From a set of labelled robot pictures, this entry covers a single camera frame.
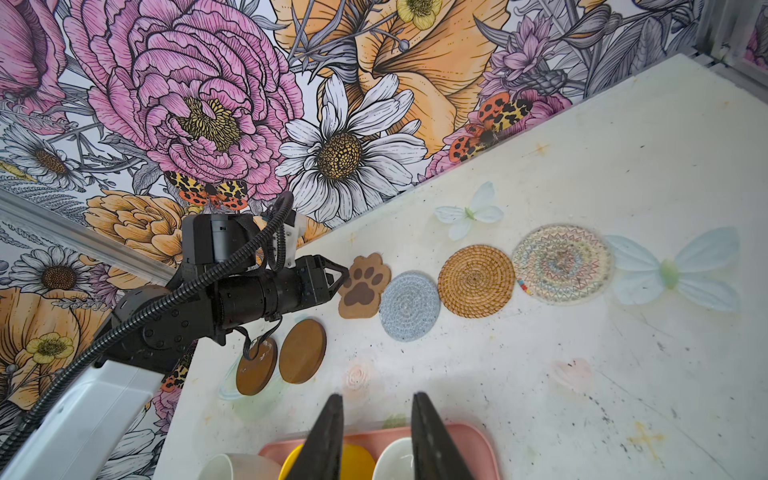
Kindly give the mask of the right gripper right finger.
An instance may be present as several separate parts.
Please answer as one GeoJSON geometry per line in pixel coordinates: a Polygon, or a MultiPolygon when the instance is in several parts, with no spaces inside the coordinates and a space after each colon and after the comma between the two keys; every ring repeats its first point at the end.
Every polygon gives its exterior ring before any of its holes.
{"type": "Polygon", "coordinates": [[[417,392],[413,396],[411,440],[416,479],[473,479],[466,462],[425,392],[417,392]]]}

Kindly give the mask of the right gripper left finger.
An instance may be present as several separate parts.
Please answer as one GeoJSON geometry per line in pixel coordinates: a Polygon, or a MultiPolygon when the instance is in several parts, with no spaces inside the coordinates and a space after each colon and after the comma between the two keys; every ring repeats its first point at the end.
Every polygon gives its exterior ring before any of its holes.
{"type": "Polygon", "coordinates": [[[332,394],[285,479],[340,479],[343,438],[343,397],[340,394],[332,394]]]}

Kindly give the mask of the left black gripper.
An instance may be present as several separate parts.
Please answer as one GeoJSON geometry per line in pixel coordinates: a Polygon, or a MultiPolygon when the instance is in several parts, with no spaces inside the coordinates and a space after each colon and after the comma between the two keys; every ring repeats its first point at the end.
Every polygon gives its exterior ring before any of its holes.
{"type": "MultiPolygon", "coordinates": [[[[105,336],[142,307],[224,262],[264,229],[264,219],[255,218],[253,226],[246,224],[248,219],[237,214],[197,215],[189,220],[184,229],[192,239],[184,247],[182,263],[172,279],[164,286],[127,291],[97,335],[105,336]]],[[[331,301],[349,278],[349,271],[321,255],[295,255],[308,222],[306,216],[290,213],[266,246],[232,273],[123,337],[95,365],[113,361],[168,374],[201,338],[223,345],[229,333],[247,323],[265,320],[276,324],[285,314],[331,301]]]]}

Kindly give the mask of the brown paw print coaster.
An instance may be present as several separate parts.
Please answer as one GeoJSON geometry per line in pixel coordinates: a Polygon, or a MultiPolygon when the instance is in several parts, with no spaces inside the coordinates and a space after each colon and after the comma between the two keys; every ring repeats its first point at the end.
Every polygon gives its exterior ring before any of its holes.
{"type": "Polygon", "coordinates": [[[356,257],[349,268],[349,278],[339,290],[339,315],[344,319],[374,317],[391,279],[391,270],[379,253],[356,257]]]}

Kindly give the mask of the grey woven round coaster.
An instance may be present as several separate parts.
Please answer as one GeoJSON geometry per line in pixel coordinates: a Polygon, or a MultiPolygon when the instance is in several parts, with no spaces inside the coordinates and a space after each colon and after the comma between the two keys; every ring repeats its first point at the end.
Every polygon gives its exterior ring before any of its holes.
{"type": "Polygon", "coordinates": [[[391,280],[381,297],[379,316],[385,332],[399,342],[425,336],[435,325],[441,300],[433,280],[419,271],[391,280]]]}

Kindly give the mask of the matte brown round coaster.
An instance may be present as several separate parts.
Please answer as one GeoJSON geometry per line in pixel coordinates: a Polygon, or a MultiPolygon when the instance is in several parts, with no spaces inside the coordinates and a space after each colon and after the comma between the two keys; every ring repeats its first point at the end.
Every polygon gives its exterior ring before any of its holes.
{"type": "Polygon", "coordinates": [[[279,357],[279,371],[289,384],[309,381],[320,368],[325,357],[327,335],[323,325],[315,319],[297,323],[283,341],[279,357]]]}

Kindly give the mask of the glossy brown round coaster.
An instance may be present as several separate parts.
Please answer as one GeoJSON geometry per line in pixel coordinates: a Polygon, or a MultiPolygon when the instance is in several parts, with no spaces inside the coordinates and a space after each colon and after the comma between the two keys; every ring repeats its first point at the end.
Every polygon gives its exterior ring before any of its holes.
{"type": "Polygon", "coordinates": [[[248,353],[242,357],[235,373],[237,391],[244,396],[260,393],[270,382],[278,361],[279,353],[276,341],[268,338],[261,343],[255,342],[248,353]]]}

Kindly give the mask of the tan rattan round coaster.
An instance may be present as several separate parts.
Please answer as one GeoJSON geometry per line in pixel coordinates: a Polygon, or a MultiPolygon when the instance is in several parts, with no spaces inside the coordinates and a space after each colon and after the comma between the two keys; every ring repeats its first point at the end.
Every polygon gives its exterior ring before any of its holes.
{"type": "Polygon", "coordinates": [[[488,245],[458,250],[442,266],[438,293],[453,314],[468,319],[486,318],[511,300],[515,271],[508,255],[488,245]]]}

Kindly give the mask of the multicolour woven round coaster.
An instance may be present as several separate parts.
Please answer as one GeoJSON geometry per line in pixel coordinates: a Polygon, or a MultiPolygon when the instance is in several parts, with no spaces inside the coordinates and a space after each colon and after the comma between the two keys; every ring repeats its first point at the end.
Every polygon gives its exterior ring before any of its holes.
{"type": "Polygon", "coordinates": [[[599,295],[612,279],[615,261],[596,232],[550,224],[528,233],[511,256],[516,280],[529,296],[550,305],[573,305],[599,295]]]}

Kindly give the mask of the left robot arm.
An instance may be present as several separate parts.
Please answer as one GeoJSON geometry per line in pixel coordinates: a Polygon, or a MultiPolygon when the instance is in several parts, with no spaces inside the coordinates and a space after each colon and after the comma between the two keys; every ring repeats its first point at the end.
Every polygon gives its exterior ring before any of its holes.
{"type": "Polygon", "coordinates": [[[246,214],[182,223],[182,261],[163,286],[126,293],[95,341],[44,392],[1,446],[5,479],[94,479],[139,410],[201,339],[224,344],[251,322],[278,325],[332,300],[348,269],[291,260],[294,213],[259,227],[246,214]]]}

